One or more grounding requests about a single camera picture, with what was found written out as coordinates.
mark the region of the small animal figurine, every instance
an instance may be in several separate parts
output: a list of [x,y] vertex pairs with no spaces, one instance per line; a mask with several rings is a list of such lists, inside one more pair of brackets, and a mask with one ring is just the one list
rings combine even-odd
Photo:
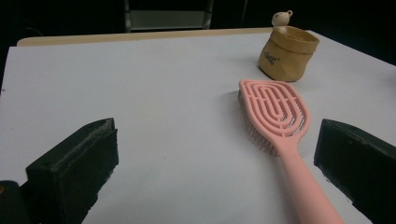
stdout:
[[291,10],[286,12],[277,12],[272,18],[274,29],[279,30],[281,33],[286,32],[285,26],[289,24],[290,17],[293,15]]

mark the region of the tabletop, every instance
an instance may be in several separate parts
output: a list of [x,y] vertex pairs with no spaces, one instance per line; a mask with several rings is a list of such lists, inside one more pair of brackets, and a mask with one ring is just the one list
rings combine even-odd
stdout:
[[[114,118],[120,164],[84,223],[298,223],[280,160],[250,142],[237,100],[240,79],[270,79],[258,67],[270,33],[233,32],[21,41],[0,97],[0,179],[22,184],[68,135]],[[345,223],[371,223],[313,158],[323,119],[396,145],[396,67],[308,32],[320,43],[290,83],[312,116],[299,151]]]

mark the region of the dark background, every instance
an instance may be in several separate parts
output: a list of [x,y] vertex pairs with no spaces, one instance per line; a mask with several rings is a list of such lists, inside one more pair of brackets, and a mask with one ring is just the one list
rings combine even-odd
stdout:
[[262,0],[1,0],[0,83],[7,52],[30,36],[125,33],[125,10],[210,10],[210,29],[271,27],[278,11],[292,10],[290,26],[320,35],[396,65],[395,12],[390,2]]

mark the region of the black object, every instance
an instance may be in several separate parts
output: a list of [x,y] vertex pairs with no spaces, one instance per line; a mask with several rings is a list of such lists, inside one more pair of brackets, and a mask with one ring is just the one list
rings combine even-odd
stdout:
[[314,164],[373,223],[396,223],[396,147],[324,119]]
[[114,119],[87,124],[26,168],[28,181],[0,182],[4,223],[81,223],[119,164]]

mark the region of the hairbrush bristles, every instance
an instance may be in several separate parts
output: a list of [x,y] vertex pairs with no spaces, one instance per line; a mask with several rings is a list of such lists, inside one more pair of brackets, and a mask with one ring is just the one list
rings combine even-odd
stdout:
[[242,107],[242,114],[244,115],[245,122],[247,124],[247,132],[250,134],[250,139],[253,142],[253,144],[259,149],[262,150],[266,153],[269,153],[272,156],[277,157],[277,150],[276,148],[271,144],[271,142],[266,139],[264,136],[262,136],[253,126],[253,124],[250,122],[250,119],[248,118],[248,112],[245,107],[245,101],[244,98],[242,97],[241,91],[238,92],[238,99],[239,99],[239,104]]

